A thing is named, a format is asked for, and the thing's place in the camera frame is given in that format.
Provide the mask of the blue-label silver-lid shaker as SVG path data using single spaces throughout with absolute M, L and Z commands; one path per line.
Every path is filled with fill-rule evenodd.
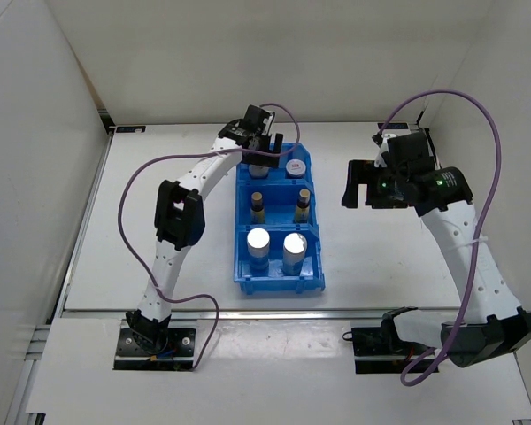
M 270 236 L 264 228 L 253 228 L 246 238 L 250 268 L 265 272 L 269 267 Z
M 308 243 L 304 235 L 294 232 L 283 241 L 282 270 L 286 275 L 300 275 Z

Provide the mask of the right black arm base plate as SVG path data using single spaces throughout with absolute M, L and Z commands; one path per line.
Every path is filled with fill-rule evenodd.
M 400 375 L 427 349 L 416 343 L 390 348 L 379 328 L 352 328 L 342 334 L 342 340 L 352 343 L 357 375 Z

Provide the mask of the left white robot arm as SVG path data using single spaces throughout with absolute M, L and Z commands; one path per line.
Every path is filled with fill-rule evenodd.
M 192 298 L 173 299 L 182 263 L 205 230 L 204 200 L 227 173 L 241 163 L 275 167 L 281 156 L 282 135 L 271 134 L 275 113 L 257 109 L 244 118 L 228 122 L 211 148 L 201 154 L 168 155 L 140 166 L 127 182 L 119 201 L 117 224 L 127 249 L 148 275 L 146 290 L 136 309 L 126 313 L 135 342 L 150 355 L 169 346 L 168 325 L 172 305 Z M 156 254 L 151 266 L 127 239 L 123 209 L 132 183 L 147 167 L 171 159 L 195 158 L 197 162 L 180 178 L 164 180 L 158 186 L 154 227 Z

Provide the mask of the yellow-label brown bottle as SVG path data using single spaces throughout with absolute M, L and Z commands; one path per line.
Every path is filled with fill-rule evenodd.
M 301 189 L 298 192 L 296 209 L 294 213 L 295 223 L 307 223 L 310 215 L 311 192 L 308 189 Z
M 250 217 L 253 224 L 264 224 L 266 222 L 264 199 L 261 192 L 251 194 Z

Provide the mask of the white-lid sauce jar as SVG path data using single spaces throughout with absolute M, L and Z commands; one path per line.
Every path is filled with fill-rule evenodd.
M 269 175 L 268 166 L 249 165 L 248 171 L 252 179 L 265 179 Z
M 307 166 L 301 159 L 291 159 L 285 166 L 286 177 L 289 179 L 301 179 L 305 177 Z

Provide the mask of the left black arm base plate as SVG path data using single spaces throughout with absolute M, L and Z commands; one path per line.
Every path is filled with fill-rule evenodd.
M 115 347 L 112 369 L 119 371 L 190 371 L 194 365 L 196 325 L 171 323 L 155 348 L 139 343 L 130 327 L 122 322 Z

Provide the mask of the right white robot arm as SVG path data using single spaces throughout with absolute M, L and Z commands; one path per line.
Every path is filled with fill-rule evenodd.
M 366 204 L 372 208 L 415 209 L 435 239 L 460 297 L 454 319 L 418 307 L 385 313 L 380 326 L 385 351 L 398 354 L 410 345 L 440 349 L 456 366 L 469 367 L 513 353 L 531 340 L 531 311 L 505 283 L 459 169 L 395 169 L 356 159 L 348 164 L 342 206 L 358 207 L 360 186 L 366 186 Z

